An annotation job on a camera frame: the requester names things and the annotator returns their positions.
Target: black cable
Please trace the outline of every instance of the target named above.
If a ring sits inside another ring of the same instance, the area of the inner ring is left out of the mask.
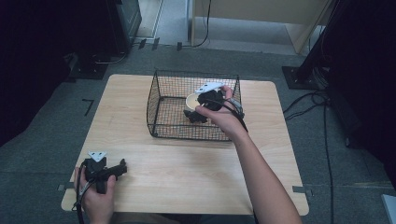
[[[298,102],[300,102],[302,99],[304,99],[306,96],[310,96],[312,94],[318,94],[319,92],[322,91],[314,91],[314,92],[309,92],[307,94],[304,94],[302,96],[300,96],[299,98],[295,99],[289,106],[288,108],[286,108],[283,113],[285,114],[286,112],[288,112],[294,105],[296,105]]]
[[[202,17],[202,23],[204,24],[204,27],[205,27],[205,29],[206,29],[206,32],[207,33],[209,33],[209,30],[207,29],[207,25],[209,24],[209,20],[206,20],[206,22],[205,22],[205,17]],[[209,38],[209,35],[207,36],[207,40],[209,41],[209,43],[207,44],[207,46],[209,46],[210,45],[210,38]]]
[[[80,182],[79,181],[81,180],[82,167],[85,164],[86,164],[85,161],[82,162],[81,165],[78,168],[78,177],[77,177],[77,185],[76,185],[76,203],[75,203],[75,207],[77,208],[78,222],[80,224],[84,224],[84,218],[82,217],[82,209],[81,209],[82,195],[81,196],[79,195],[80,194],[80,189],[79,189],[79,183]]]
[[[233,105],[233,107],[235,108],[236,112],[238,113],[238,115],[239,115],[241,118],[244,117],[244,108],[242,108],[241,105],[240,105],[240,106],[236,105],[236,104],[233,103],[230,99],[225,100],[225,101],[227,101],[228,103],[230,103],[230,104]]]
[[[330,223],[334,223],[334,187],[332,182],[332,166],[330,164],[330,156],[329,156],[329,146],[327,143],[327,121],[326,121],[326,109],[327,105],[324,105],[323,109],[323,122],[324,122],[324,145],[326,148],[326,158],[327,158],[327,167],[329,169],[329,178],[330,178]]]
[[[333,187],[333,179],[332,179],[332,166],[330,163],[330,155],[329,155],[329,144],[327,141],[327,116],[326,116],[326,110],[327,110],[327,104],[329,102],[329,99],[324,97],[323,95],[320,95],[322,91],[315,91],[315,92],[311,92],[308,94],[305,94],[299,98],[297,98],[296,100],[294,100],[286,110],[284,110],[284,113],[286,113],[287,111],[289,111],[295,104],[297,104],[299,101],[301,101],[303,98],[305,98],[308,95],[311,95],[311,101],[314,103],[314,105],[310,106],[308,109],[306,109],[305,111],[301,111],[301,112],[296,112],[290,116],[288,116],[289,119],[293,119],[297,116],[300,116],[306,112],[308,112],[309,110],[312,110],[313,108],[315,108],[316,106],[320,106],[323,105],[323,128],[324,128],[324,143],[325,143],[325,149],[326,149],[326,159],[327,159],[327,166],[328,166],[328,170],[329,170],[329,179],[330,179],[330,213],[331,213],[331,223],[334,223],[334,187]],[[319,96],[320,98],[323,99],[323,102],[317,102],[315,100],[315,96]]]
[[[122,54],[122,56],[121,56],[121,58],[120,59],[118,59],[118,60],[116,60],[116,61],[114,61],[114,62],[95,62],[95,63],[98,63],[98,64],[113,64],[113,63],[119,63],[120,61],[122,61],[124,58],[126,57],[126,53],[123,53]]]
[[[323,71],[325,71],[322,67],[320,66],[315,66],[313,73],[317,81],[322,85],[322,87],[326,88],[329,86],[329,83],[327,82],[325,75],[323,74]]]
[[[207,8],[207,16],[206,16],[206,36],[205,36],[205,39],[204,39],[204,41],[201,42],[201,44],[192,46],[193,48],[198,48],[201,45],[203,45],[205,43],[205,41],[207,40],[207,37],[209,36],[209,17],[210,17],[210,6],[211,5],[212,5],[212,0],[209,0],[209,7]]]

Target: left hand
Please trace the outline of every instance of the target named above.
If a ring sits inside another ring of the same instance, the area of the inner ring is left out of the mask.
[[[75,168],[75,189],[78,181],[78,167]],[[80,191],[84,188],[87,180],[85,179],[85,167],[82,168],[81,178],[79,183]],[[99,194],[95,189],[89,188],[84,195],[82,200],[82,208],[90,219],[91,224],[93,223],[110,223],[110,219],[114,212],[114,188],[116,185],[116,177],[112,175],[107,180],[107,191],[106,194]]]

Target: handheld controller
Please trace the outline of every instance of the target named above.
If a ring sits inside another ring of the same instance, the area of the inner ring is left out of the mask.
[[[100,161],[87,159],[86,162],[85,178],[88,182],[96,184],[96,191],[100,194],[106,194],[105,182],[109,177],[114,175],[118,179],[120,175],[127,173],[125,159],[120,161],[120,165],[111,168],[106,167],[106,157],[103,157]]]
[[[222,82],[206,82],[205,85],[195,91],[195,93],[200,93],[197,99],[199,104],[213,111],[220,110],[223,102],[223,93],[218,90],[218,88],[222,86],[224,86],[224,83]],[[188,110],[184,110],[184,115],[191,123],[197,121],[201,121],[202,123],[207,122],[207,117],[200,115],[195,111],[190,112]]]

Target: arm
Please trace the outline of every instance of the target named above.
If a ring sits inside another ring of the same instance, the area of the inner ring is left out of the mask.
[[[226,97],[230,90],[224,87]],[[202,106],[196,112],[210,118],[233,141],[241,162],[247,191],[260,223],[301,223],[289,194],[250,139],[241,123],[228,110],[211,111]]]
[[[75,169],[75,189],[78,181],[78,167]],[[85,168],[81,172],[80,189],[82,189],[87,180],[85,179]],[[91,224],[108,224],[113,216],[114,211],[114,188],[116,177],[112,175],[107,181],[106,194],[99,194],[95,189],[89,188],[84,195],[82,207],[90,219]]]

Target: gray carpet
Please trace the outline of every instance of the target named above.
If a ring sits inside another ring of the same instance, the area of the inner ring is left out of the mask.
[[[281,66],[299,66],[304,57],[214,49],[159,46],[133,49],[111,64],[103,80],[62,83],[29,128],[0,148],[0,223],[78,223],[61,208],[64,184],[74,169],[108,77],[148,75],[155,68],[238,74],[241,79],[276,84],[283,108],[309,92],[289,90]],[[89,102],[92,109],[85,113]],[[307,99],[293,108],[312,105]],[[337,117],[327,109],[328,141],[334,183],[334,223],[389,223],[381,194],[396,196],[382,164],[364,149],[345,147]],[[324,146],[323,108],[287,122],[290,139],[307,190],[310,212],[304,223],[330,223],[330,179]]]

